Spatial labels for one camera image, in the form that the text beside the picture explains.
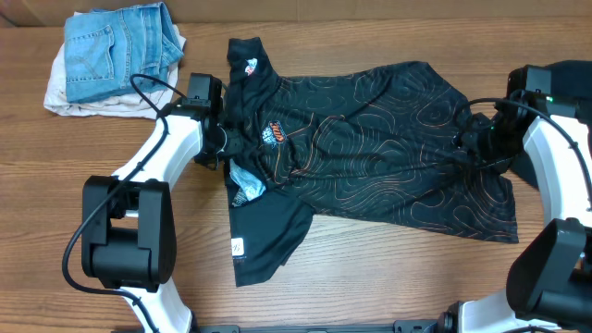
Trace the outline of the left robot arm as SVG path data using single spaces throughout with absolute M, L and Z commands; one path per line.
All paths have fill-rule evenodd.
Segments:
M 101 283 L 99 294 L 124 298 L 144 332 L 196 332 L 193 311 L 172 278 L 177 237 L 171 192 L 185 166 L 216 170 L 228 146 L 219 123 L 224 83 L 193 73 L 187 93 L 156 108 L 154 132 L 110 176 L 91 176 L 82 189 L 81 266 Z

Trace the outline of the black patterned sports jersey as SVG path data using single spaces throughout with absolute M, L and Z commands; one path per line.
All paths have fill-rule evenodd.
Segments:
M 427 63 L 283 77 L 258 38 L 228 43 L 223 153 L 238 286 L 268 281 L 316 215 L 518 240 L 512 184 L 452 140 L 471 112 Z

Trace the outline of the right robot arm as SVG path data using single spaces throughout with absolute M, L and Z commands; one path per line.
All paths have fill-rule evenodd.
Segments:
M 526 65 L 484 125 L 462 122 L 454 145 L 486 166 L 529 166 L 545 226 L 513 262 L 504 290 L 457 302 L 425 332 L 555 332 L 591 329 L 591 64 Z

